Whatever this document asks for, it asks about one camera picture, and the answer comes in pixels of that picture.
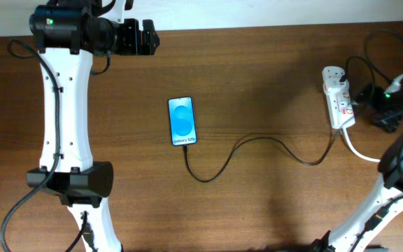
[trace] phone screen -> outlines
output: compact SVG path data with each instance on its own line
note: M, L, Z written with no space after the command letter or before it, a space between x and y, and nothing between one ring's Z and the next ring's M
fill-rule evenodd
M172 144L174 146L195 144L197 142L191 97L170 99L169 117Z

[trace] wooden table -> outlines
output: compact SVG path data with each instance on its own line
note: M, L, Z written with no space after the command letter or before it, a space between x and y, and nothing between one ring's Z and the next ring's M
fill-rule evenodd
M127 250L245 251L268 244L310 244L344 222L372 189L376 165L337 140L324 163L304 166L273 143L244 146L215 183L185 170L169 137L167 99L190 95L199 143L190 163L214 175L231 147L250 133L272 134L305 160L325 150L330 122L321 71L362 55L365 36L403 23L311 25L206 31L163 31L153 57L113 57L90 78L89 134L95 160L115 167L111 218ZM22 38L32 44L32 37ZM0 38L0 224L29 188L43 143L43 85L38 63L6 52ZM403 73L403 47L374 39L374 62ZM95 69L105 59L96 58ZM351 85L369 80L352 65ZM385 85L378 79L379 85ZM380 157L397 138L358 118L356 148ZM41 193L13 216L7 240L14 251L63 251L78 228L58 198ZM403 213L372 242L403 251ZM76 251L82 251L82 242Z

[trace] white wall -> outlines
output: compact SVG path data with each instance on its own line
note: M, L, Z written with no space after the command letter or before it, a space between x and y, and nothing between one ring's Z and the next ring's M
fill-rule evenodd
M30 35L29 16L46 1L0 0L0 36ZM135 0L127 17L157 30L401 21L403 0Z

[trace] power strip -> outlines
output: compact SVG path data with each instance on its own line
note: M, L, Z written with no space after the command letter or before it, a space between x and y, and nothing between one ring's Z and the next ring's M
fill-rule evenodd
M349 82L344 80L344 70L328 66L323 70L323 89L329 108L330 124L334 129L347 128L355 124L354 110L349 95Z

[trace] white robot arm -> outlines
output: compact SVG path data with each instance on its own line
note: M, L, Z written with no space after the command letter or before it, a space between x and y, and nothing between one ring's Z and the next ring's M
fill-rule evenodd
M386 116L388 119L382 122L384 124L381 127L393 123L389 121L391 117L387 116L388 113L397 114L395 109L403 110L403 78L400 79L402 84L398 84L399 87L396 90L380 94L388 99L387 103L394 104L394 106L380 107L378 112L382 114L381 118ZM379 172L376 185L354 214L345 223L326 233L321 240L315 240L306 251L370 251L366 250L366 247L372 239L403 211L403 134L381 158Z
M55 173L43 190L58 195L83 230L86 251L119 252L108 208L113 184L109 162L93 162L87 130L87 92L93 55L153 55L160 44L151 20L139 30L137 20L124 19L133 1L50 1L31 16L30 26L40 56L59 88L61 152ZM55 91L42 66L45 94L45 138L40 167L28 172L36 187L55 161Z

